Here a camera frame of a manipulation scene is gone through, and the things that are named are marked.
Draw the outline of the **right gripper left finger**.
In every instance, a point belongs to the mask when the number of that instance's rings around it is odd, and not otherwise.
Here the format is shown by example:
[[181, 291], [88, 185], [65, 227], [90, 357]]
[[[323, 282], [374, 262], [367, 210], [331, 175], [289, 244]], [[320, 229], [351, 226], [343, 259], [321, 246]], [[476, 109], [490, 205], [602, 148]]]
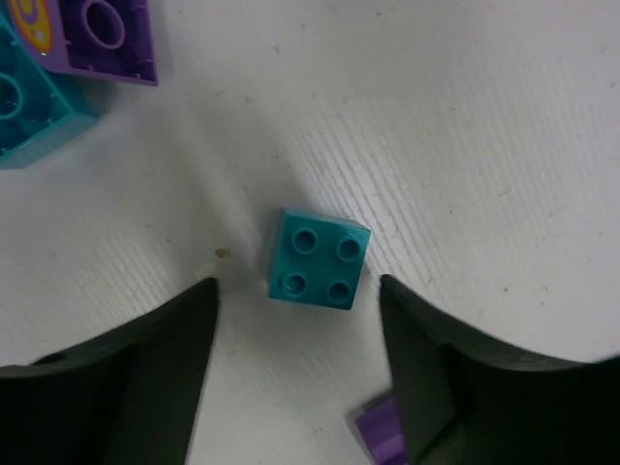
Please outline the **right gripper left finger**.
[[97, 337], [2, 367], [2, 463], [185, 463], [218, 315], [206, 278]]

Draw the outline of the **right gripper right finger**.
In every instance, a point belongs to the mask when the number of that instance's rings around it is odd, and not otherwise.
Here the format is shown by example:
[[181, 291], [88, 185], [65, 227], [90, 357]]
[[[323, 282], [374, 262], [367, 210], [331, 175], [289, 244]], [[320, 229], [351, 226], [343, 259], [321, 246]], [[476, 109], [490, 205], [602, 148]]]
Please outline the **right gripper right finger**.
[[615, 464], [619, 359], [577, 362], [514, 346], [390, 275], [379, 304], [412, 464]]

